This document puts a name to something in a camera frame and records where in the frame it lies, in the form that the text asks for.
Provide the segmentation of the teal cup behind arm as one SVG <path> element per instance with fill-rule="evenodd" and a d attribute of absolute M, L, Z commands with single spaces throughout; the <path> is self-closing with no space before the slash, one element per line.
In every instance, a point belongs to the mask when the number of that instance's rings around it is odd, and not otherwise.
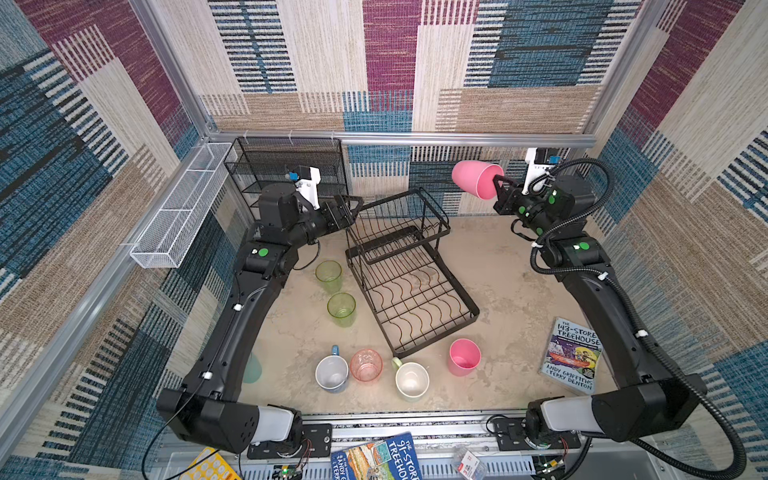
<path fill-rule="evenodd" d="M 251 352 L 244 370 L 243 382 L 253 384 L 257 382 L 262 375 L 262 365 L 257 356 Z"/>

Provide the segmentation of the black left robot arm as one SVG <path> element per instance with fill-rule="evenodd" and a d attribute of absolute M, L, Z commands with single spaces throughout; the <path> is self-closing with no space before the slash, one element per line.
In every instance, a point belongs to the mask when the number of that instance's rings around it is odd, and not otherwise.
<path fill-rule="evenodd" d="M 180 387 L 161 391 L 156 408 L 183 441 L 234 454 L 272 442 L 288 453 L 303 444 L 299 411 L 239 400 L 263 322 L 298 262 L 301 247 L 354 224 L 363 201 L 336 195 L 311 204 L 288 183 L 267 186 L 257 201 L 233 267 L 233 284 L 215 328 Z"/>

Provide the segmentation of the pink plastic cup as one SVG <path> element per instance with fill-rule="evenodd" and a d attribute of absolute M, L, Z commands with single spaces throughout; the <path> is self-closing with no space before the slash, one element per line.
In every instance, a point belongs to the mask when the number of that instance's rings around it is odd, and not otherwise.
<path fill-rule="evenodd" d="M 472 373 L 482 360 L 479 346 L 472 340 L 459 338 L 455 340 L 448 353 L 449 371 L 457 377 Z"/>
<path fill-rule="evenodd" d="M 463 192 L 481 200 L 496 197 L 494 178 L 503 175 L 501 166 L 477 160 L 460 161 L 452 170 L 454 184 Z"/>

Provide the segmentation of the light green ceramic mug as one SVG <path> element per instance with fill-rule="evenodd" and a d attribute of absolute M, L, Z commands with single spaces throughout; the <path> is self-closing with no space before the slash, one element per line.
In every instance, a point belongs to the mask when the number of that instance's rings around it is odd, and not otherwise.
<path fill-rule="evenodd" d="M 420 400 L 430 387 L 427 369 L 419 363 L 403 362 L 399 358 L 393 358 L 392 365 L 399 394 L 410 402 Z"/>

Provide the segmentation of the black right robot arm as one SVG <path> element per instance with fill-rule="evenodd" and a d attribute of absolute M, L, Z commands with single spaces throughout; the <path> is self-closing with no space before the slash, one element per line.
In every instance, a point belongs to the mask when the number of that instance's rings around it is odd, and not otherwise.
<path fill-rule="evenodd" d="M 497 175 L 494 209 L 534 232 L 531 267 L 563 284 L 581 308 L 608 356 L 616 390 L 538 400 L 526 414 L 526 435 L 549 443 L 561 431 L 614 441 L 680 428 L 703 405 L 706 387 L 666 354 L 639 318 L 600 243 L 584 230 L 586 218 L 612 192 L 595 195 L 578 176 L 544 174 L 523 185 Z"/>

